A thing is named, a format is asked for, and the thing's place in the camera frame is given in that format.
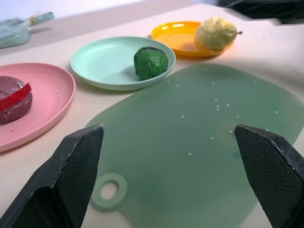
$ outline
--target orange plate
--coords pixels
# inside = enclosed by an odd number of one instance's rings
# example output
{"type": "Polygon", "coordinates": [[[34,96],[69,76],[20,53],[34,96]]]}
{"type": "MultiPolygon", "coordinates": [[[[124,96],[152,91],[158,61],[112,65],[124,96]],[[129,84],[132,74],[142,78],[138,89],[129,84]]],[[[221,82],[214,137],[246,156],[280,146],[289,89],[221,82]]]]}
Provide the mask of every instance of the orange plate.
{"type": "Polygon", "coordinates": [[[194,34],[200,25],[197,21],[177,21],[159,25],[152,30],[151,37],[171,47],[180,56],[211,57],[221,55],[221,51],[199,51],[194,45],[194,34]]]}

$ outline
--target cutting board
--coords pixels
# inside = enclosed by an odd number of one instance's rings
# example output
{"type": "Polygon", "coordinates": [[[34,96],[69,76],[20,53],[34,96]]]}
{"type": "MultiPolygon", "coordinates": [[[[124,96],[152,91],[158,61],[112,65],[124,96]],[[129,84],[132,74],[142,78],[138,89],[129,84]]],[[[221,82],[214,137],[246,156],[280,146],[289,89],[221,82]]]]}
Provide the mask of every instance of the cutting board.
{"type": "Polygon", "coordinates": [[[217,64],[185,68],[100,113],[105,137],[91,203],[136,228],[238,228],[257,200],[235,124],[295,142],[304,106],[289,92],[217,64]],[[118,185],[103,199],[105,183],[118,185]]]}

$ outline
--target table surface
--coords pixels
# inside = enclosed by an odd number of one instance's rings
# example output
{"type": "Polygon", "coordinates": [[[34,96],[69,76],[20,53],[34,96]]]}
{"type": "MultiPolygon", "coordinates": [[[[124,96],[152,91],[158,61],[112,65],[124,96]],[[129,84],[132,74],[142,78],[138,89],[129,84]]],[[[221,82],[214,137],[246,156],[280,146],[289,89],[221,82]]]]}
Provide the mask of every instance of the table surface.
{"type": "MultiPolygon", "coordinates": [[[[38,46],[32,40],[28,46],[0,50],[2,65],[19,62],[43,62],[70,70],[69,61],[80,47],[92,41],[114,36],[148,37],[157,25],[168,21],[198,20],[221,16],[235,23],[244,34],[237,38],[231,49],[210,62],[246,70],[290,91],[304,102],[304,34],[303,25],[276,26],[271,20],[250,21],[245,17],[205,4],[183,6],[153,17],[137,19],[115,27],[87,33],[58,42],[38,46]]],[[[172,72],[176,72],[199,60],[177,60],[172,72]]],[[[101,111],[130,96],[132,92],[105,91],[94,88],[75,77],[76,95],[66,116],[52,129],[21,147],[0,153],[0,216],[15,199],[32,173],[55,151],[64,136],[83,128],[101,111]]],[[[295,143],[304,152],[304,132],[295,143]]],[[[85,228],[130,228],[119,213],[102,214],[88,206],[83,223],[85,228]]],[[[271,228],[259,204],[248,216],[242,228],[271,228]]]]}

